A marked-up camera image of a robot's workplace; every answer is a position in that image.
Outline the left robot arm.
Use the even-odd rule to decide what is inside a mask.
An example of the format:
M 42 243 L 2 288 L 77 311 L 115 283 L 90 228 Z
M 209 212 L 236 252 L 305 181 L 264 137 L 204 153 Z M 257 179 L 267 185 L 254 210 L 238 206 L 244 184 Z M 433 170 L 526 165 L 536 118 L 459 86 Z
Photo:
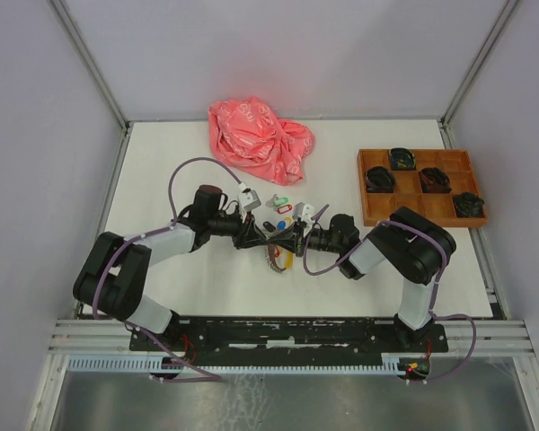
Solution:
M 162 350 L 181 339 L 179 315 L 144 294 L 148 270 L 176 255 L 197 251 L 211 237 L 229 237 L 237 249 L 265 246 L 267 236 L 252 211 L 261 205 L 255 190 L 241 183 L 233 213 L 222 208 L 226 194 L 201 185 L 193 202 L 166 226 L 124 237 L 112 232 L 98 236 L 77 276 L 73 297 L 111 318 L 149 332 Z

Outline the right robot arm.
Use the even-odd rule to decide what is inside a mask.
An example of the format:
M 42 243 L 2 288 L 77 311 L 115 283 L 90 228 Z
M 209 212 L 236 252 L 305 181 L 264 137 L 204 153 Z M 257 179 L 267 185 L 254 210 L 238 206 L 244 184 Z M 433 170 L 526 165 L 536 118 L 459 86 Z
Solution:
M 334 269 L 347 279 L 359 280 L 388 262 L 402 276 L 402 299 L 394 316 L 395 343 L 414 351 L 427 340 L 440 278 L 456 243 L 453 236 L 424 216 L 399 207 L 361 237 L 351 215 L 334 215 L 321 228 L 319 215 L 298 218 L 287 229 L 269 238 L 302 259 L 307 274 L 317 277 Z

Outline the key with red tag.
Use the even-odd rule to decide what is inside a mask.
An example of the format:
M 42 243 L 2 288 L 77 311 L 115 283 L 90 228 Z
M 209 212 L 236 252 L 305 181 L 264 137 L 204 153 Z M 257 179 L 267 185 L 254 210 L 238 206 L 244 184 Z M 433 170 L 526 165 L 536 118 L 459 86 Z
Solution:
M 291 204 L 284 204 L 284 205 L 281 205 L 279 207 L 275 207 L 274 210 L 279 214 L 279 215 L 284 215 L 286 213 L 289 213 L 293 210 L 293 206 Z

